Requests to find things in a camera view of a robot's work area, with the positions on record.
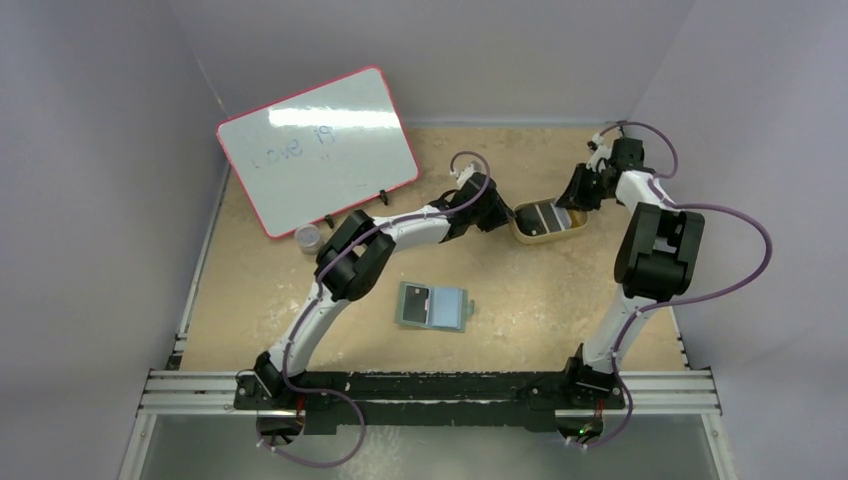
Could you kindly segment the beige oval tray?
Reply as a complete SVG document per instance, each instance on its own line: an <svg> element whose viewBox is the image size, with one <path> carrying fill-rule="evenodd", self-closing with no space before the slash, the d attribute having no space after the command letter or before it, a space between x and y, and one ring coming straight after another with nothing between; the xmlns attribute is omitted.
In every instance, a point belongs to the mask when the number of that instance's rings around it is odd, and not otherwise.
<svg viewBox="0 0 848 480"><path fill-rule="evenodd" d="M525 245L577 236L589 223L587 212L558 207L553 198L521 203L513 211L514 217L509 223L510 230L513 236Z"/></svg>

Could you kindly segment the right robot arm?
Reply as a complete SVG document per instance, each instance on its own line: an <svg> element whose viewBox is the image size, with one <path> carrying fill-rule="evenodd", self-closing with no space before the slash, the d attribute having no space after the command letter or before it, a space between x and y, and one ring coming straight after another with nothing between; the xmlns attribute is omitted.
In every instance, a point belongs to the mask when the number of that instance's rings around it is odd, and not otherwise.
<svg viewBox="0 0 848 480"><path fill-rule="evenodd" d="M705 227L704 217L675 206L654 170L645 167L641 141L621 137L606 145L596 134L588 147L590 159L575 167L556 206L588 212L613 200L631 217L614 262L616 296L601 325L566 363L561 392L576 407L620 387L618 363L650 318L650 306L682 295L691 284Z"/></svg>

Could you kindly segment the teal leather card holder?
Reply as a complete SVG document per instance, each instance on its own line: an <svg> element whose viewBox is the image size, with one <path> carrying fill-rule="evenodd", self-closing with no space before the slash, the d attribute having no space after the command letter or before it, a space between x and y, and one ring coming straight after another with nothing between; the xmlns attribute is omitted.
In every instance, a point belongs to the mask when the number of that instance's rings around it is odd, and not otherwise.
<svg viewBox="0 0 848 480"><path fill-rule="evenodd" d="M403 287L418 285L430 289L429 315L426 325L415 325L401 320ZM403 327L462 333L468 319L475 313L476 304L468 291L458 287L432 286L413 282L401 282L397 297L395 322Z"/></svg>

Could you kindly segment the black credit card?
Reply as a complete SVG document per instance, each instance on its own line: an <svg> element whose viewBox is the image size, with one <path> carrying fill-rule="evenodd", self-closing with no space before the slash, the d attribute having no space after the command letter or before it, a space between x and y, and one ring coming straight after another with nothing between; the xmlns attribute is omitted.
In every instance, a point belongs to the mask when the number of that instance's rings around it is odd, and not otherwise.
<svg viewBox="0 0 848 480"><path fill-rule="evenodd" d="M418 285L403 287L401 320L415 325L426 325L429 315L430 289Z"/></svg>

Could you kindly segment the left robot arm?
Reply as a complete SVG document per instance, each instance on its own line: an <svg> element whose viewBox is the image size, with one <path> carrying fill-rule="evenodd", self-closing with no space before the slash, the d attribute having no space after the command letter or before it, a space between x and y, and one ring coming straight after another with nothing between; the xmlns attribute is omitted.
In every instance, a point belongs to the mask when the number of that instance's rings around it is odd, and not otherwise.
<svg viewBox="0 0 848 480"><path fill-rule="evenodd" d="M315 348L342 310L373 289L393 254L456 239L472 226L490 232L513 217L496 182L480 172L467 175L457 189L412 212L372 217L363 210L353 211L317 254L314 281L295 320L257 357L253 376L259 397L275 409L295 402L295 377L306 371Z"/></svg>

